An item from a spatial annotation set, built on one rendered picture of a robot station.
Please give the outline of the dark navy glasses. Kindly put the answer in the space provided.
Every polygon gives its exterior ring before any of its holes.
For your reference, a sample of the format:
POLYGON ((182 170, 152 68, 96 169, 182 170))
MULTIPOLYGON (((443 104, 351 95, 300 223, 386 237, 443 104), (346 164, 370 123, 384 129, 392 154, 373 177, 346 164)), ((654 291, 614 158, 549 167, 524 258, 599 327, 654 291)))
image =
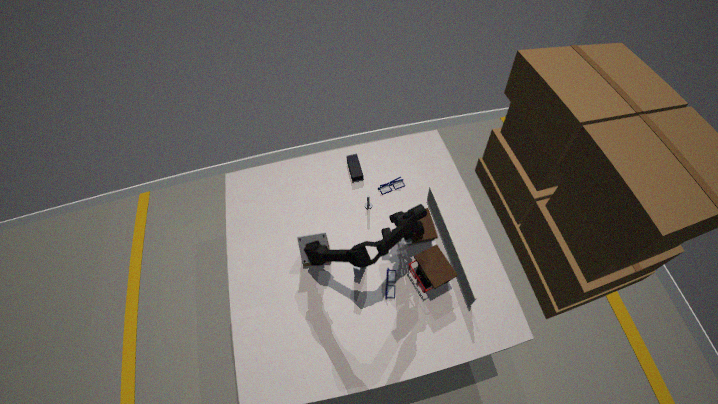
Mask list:
MULTIPOLYGON (((401 177, 399 177, 399 178, 401 178, 401 177)), ((397 179, 399 179, 399 178, 397 178, 397 179)), ((395 180, 397 180, 397 179, 395 179, 395 180)), ((385 194, 385 193, 388 193, 388 192, 391 192, 391 191, 392 191, 390 185, 393 185, 394 188, 395 188, 395 190, 405 186, 405 184, 404 184, 404 182, 403 182, 404 179, 400 179, 400 180, 397 180, 397 181, 395 181, 395 180, 393 180, 393 181, 391 181, 391 182, 389 182, 389 183, 380 185, 381 187, 379 187, 378 190, 380 190, 380 192, 382 193, 382 195, 385 194), (391 184, 390 184, 390 183, 391 183, 391 184), (388 184, 388 185, 387 185, 387 184, 388 184)))

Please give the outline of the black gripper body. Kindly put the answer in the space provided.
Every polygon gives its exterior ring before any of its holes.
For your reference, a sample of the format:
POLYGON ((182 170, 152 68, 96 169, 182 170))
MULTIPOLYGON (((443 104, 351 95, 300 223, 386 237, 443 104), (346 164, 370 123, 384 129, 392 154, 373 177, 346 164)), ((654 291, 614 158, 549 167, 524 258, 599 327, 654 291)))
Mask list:
MULTIPOLYGON (((417 222, 418 222, 419 226, 418 226, 418 230, 416 231, 416 236, 424 235, 424 228, 423 228, 422 222, 421 221, 417 221, 417 222)), ((382 229, 381 232, 382 232, 383 238, 386 237, 391 232, 390 227, 382 229)))

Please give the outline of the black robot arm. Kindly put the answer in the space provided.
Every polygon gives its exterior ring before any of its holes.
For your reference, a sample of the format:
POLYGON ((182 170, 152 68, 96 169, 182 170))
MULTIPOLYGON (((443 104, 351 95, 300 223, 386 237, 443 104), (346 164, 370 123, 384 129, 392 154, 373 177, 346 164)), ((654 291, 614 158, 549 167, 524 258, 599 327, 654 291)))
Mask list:
POLYGON ((320 266, 326 261, 339 261, 350 262, 357 267, 366 267, 387 255, 406 235, 415 233, 419 226, 417 220, 426 215, 427 211, 422 204, 408 210, 407 213, 403 211, 394 213, 390 215, 390 221, 396 225, 396 228, 386 237, 377 242, 365 241, 350 250, 328 250, 327 246, 320 245, 319 241, 307 244, 304 250, 312 266, 320 266), (365 246, 377 248, 378 254, 374 259, 370 259, 365 246))

